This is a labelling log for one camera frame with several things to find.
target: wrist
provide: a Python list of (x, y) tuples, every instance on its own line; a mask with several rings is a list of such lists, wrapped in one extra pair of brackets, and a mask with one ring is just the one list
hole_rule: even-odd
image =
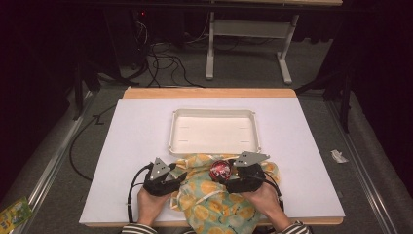
[(146, 226), (152, 226), (152, 224), (154, 223), (154, 219), (152, 219), (152, 218), (138, 218), (136, 223), (146, 225)]
[(292, 222), (282, 210), (271, 210), (264, 214), (277, 231), (284, 231)]

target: dark background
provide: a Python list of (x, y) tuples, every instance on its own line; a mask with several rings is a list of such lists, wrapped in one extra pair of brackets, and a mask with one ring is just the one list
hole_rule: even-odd
[[(413, 170), (410, 158), (413, 151), (410, 123), (413, 117), (410, 43), (413, 18), (406, 6), (407, 0), (345, 0), (345, 8), (371, 8), (375, 14), (346, 18), (304, 14), (300, 16), (293, 40), (310, 37), (317, 43), (335, 38), (318, 78), (342, 69), (343, 64), (348, 64), (349, 58), (356, 55), (357, 59), (351, 63), (352, 89), (394, 168), (413, 194), (410, 174)], [(162, 17), (147, 19), (148, 25), (156, 28), (160, 38), (177, 46), (182, 46), (184, 31), (198, 35), (200, 28), (204, 28), (204, 15), (177, 11), (153, 13)], [(113, 27), (108, 26), (109, 15), (115, 22)], [(73, 87), (79, 56), (95, 60), (115, 73), (119, 73), (119, 65), (132, 65), (140, 56), (127, 55), (114, 44), (121, 40), (120, 44), (136, 46), (130, 39), (128, 17), (128, 13), (122, 15), (122, 11), (120, 17), (102, 10), (71, 12), (55, 1), (2, 1), (0, 200), (67, 109), (66, 95)], [(119, 30), (116, 23), (125, 30)], [(123, 36), (113, 37), (114, 30)], [(333, 96), (340, 98), (342, 80), (342, 76), (335, 77), (319, 88), (332, 90)]]

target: striped sleeve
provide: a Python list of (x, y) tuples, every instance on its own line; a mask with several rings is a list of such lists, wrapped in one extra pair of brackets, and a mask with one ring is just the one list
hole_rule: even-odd
[(301, 221), (295, 221), (292, 225), (285, 228), (280, 234), (311, 234), (311, 231), (307, 225), (304, 225)]
[(146, 226), (143, 224), (137, 224), (137, 223), (130, 223), (122, 229), (122, 234), (126, 233), (132, 233), (132, 234), (157, 234), (158, 232), (155, 231), (150, 226)]

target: wire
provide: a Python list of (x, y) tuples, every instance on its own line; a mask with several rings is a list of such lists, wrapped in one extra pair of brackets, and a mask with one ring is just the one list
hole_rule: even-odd
[(73, 170), (75, 171), (75, 173), (77, 173), (79, 176), (81, 176), (82, 178), (88, 180), (88, 181), (92, 181), (92, 179), (84, 174), (82, 174), (75, 166), (74, 162), (73, 162), (73, 147), (75, 145), (76, 140), (79, 138), (79, 136), (82, 134), (82, 132), (96, 119), (99, 119), (101, 115), (103, 115), (104, 113), (106, 113), (107, 111), (109, 111), (110, 109), (112, 109), (113, 107), (115, 107), (116, 104), (110, 106), (109, 108), (105, 109), (104, 111), (102, 111), (100, 114), (98, 115), (93, 115), (93, 119), (91, 121), (89, 121), (89, 123), (82, 128), (82, 130), (79, 131), (79, 133), (73, 138), (71, 144), (70, 144), (70, 149), (69, 149), (69, 161), (70, 161), (70, 165), (72, 166)]
[(264, 174), (267, 175), (273, 183), (276, 183), (276, 181), (273, 179), (273, 177), (269, 173), (264, 172)]
[(147, 170), (147, 169), (151, 169), (152, 167), (153, 167), (153, 164), (150, 163), (150, 164), (146, 165), (145, 167), (141, 168), (141, 169), (136, 173), (136, 175), (134, 176), (133, 180), (131, 181), (131, 188), (130, 188), (130, 191), (129, 191), (129, 194), (128, 194), (128, 218), (129, 218), (129, 222), (130, 222), (130, 223), (133, 223), (133, 214), (132, 214), (132, 211), (131, 211), (131, 192), (133, 191), (133, 188), (134, 188), (135, 186), (139, 185), (139, 183), (138, 183), (138, 184), (134, 184), (134, 182), (136, 181), (137, 177), (138, 177), (143, 171), (145, 171), (145, 170)]
[[(217, 39), (223, 39), (223, 38), (228, 38), (228, 39), (233, 39), (233, 37), (229, 37), (229, 36), (218, 36), (218, 37), (216, 37)], [(228, 48), (228, 49), (220, 49), (220, 48), (218, 48), (217, 46), (213, 46), (213, 49), (215, 49), (215, 50), (217, 50), (217, 51), (232, 51), (232, 50), (234, 50), (238, 45), (240, 44), (240, 38), (236, 38), (235, 39), (235, 45), (233, 45), (233, 46), (231, 46), (230, 48)]]
[(266, 178), (262, 178), (262, 177), (255, 176), (255, 175), (247, 175), (247, 176), (258, 179), (258, 180), (261, 180), (263, 182), (266, 182), (266, 183), (270, 184), (272, 187), (274, 187), (274, 189), (276, 189), (276, 191), (277, 191), (277, 198), (279, 199), (280, 207), (282, 208), (282, 210), (284, 210), (282, 192), (280, 191), (279, 186), (275, 182), (271, 182), (270, 180), (268, 180)]
[[(155, 47), (156, 45), (160, 45), (160, 44), (155, 44), (155, 45), (153, 45), (152, 48), (151, 48), (152, 54), (148, 54), (148, 56), (154, 57), (154, 59), (155, 59), (155, 60), (153, 61), (153, 63), (152, 63), (152, 66), (155, 67), (156, 71), (155, 71), (155, 74), (153, 74), (152, 71), (149, 69), (149, 72), (151, 73), (151, 76), (152, 76), (152, 81), (151, 81), (151, 83), (149, 83), (149, 85), (148, 85), (147, 87), (150, 87), (154, 82), (156, 82), (156, 83), (158, 84), (158, 87), (161, 88), (160, 83), (159, 83), (158, 80), (156, 79), (156, 76), (157, 76), (157, 74), (158, 74), (158, 70), (160, 70), (160, 69), (167, 69), (167, 68), (172, 67), (174, 64), (176, 64), (176, 67), (173, 69), (173, 71), (172, 71), (172, 73), (171, 73), (171, 75), (170, 75), (171, 80), (172, 80), (176, 85), (179, 85), (179, 84), (174, 80), (173, 74), (174, 74), (174, 72), (177, 70), (177, 68), (180, 66), (180, 67), (182, 67), (182, 70), (183, 70), (183, 79), (189, 84), (189, 85), (181, 85), (181, 86), (183, 86), (183, 87), (194, 86), (194, 87), (204, 88), (204, 86), (201, 86), (201, 85), (192, 83), (190, 80), (188, 80), (188, 78), (186, 77), (186, 69), (185, 69), (185, 66), (183, 65), (183, 63), (182, 63), (182, 61), (181, 61), (181, 59), (180, 59), (179, 57), (177, 57), (177, 56), (172, 56), (172, 55), (168, 55), (168, 54), (165, 54), (165, 53), (160, 53), (160, 55), (157, 56), (156, 53), (155, 53), (155, 50), (154, 50), (154, 47)], [(161, 61), (161, 60), (168, 60), (168, 61), (170, 61), (170, 64), (167, 65), (167, 66), (165, 66), (165, 67), (160, 67), (160, 61)]]
[(245, 41), (245, 40), (243, 40), (243, 38), (240, 39), (240, 42), (242, 42), (244, 44), (247, 44), (247, 45), (254, 45), (254, 46), (264, 45), (264, 44), (270, 43), (270, 42), (277, 39), (277, 38), (265, 38), (260, 42), (251, 42), (251, 41)]
[(133, 187), (137, 187), (138, 185), (142, 185), (143, 183), (136, 183), (133, 185)]
[(146, 42), (148, 41), (148, 28), (146, 27), (145, 24), (141, 23), (140, 21), (136, 21), (136, 23), (140, 25), (140, 32), (137, 35), (137, 38), (136, 37), (134, 37), (134, 38), (136, 39), (136, 42), (138, 43), (140, 34), (142, 33), (142, 28), (144, 28), (145, 29), (145, 41), (143, 42), (143, 45), (145, 45)]
[(195, 39), (195, 40), (185, 42), (185, 44), (191, 44), (191, 43), (194, 43), (194, 42), (202, 41), (202, 40), (204, 40), (205, 38), (208, 38), (208, 36), (204, 36), (204, 34), (205, 34), (206, 31), (207, 31), (207, 24), (209, 23), (209, 14), (210, 14), (210, 12), (208, 12), (208, 13), (206, 14), (206, 23), (205, 23), (205, 25), (204, 25), (203, 32), (201, 32), (200, 36), (199, 36), (197, 39)]
[[(123, 79), (131, 80), (133, 78), (136, 78), (136, 77), (140, 76), (141, 74), (143, 74), (147, 69), (148, 69), (148, 64), (147, 64), (147, 62), (144, 61), (143, 64), (140, 66), (140, 69), (138, 71), (136, 71), (134, 74), (132, 74), (128, 77), (125, 77)], [(97, 74), (97, 78), (99, 80), (102, 80), (102, 81), (107, 82), (107, 83), (117, 83), (117, 82), (124, 83), (124, 82), (120, 81), (119, 79), (107, 79), (105, 77), (102, 77), (100, 74)]]

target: table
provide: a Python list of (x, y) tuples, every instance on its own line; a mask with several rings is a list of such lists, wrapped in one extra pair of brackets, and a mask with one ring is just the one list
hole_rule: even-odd
[[(341, 6), (343, 3), (342, 0), (225, 0), (224, 2), (249, 2), (304, 6)], [(277, 52), (277, 61), (282, 72), (282, 79), (284, 83), (290, 85), (292, 83), (292, 79), (285, 62), (285, 57), (288, 52), (289, 45), (291, 44), (291, 39), (294, 34), (295, 27), (297, 26), (298, 18), (299, 15), (296, 14), (292, 17), (290, 22), (228, 20), (215, 19), (215, 13), (209, 13), (209, 43), (206, 57), (206, 78), (208, 80), (213, 79), (213, 38), (215, 35), (281, 38), (284, 41), (282, 50)]]
[[(123, 226), (136, 172), (168, 151), (172, 112), (178, 108), (242, 108), (256, 113), (261, 152), (281, 172), (285, 212), (307, 224), (339, 224), (345, 216), (300, 103), (290, 89), (128, 89), (119, 100), (97, 163), (80, 223)], [(136, 199), (132, 200), (136, 219)], [(260, 225), (269, 224), (263, 218)], [(168, 205), (155, 226), (187, 226)]]

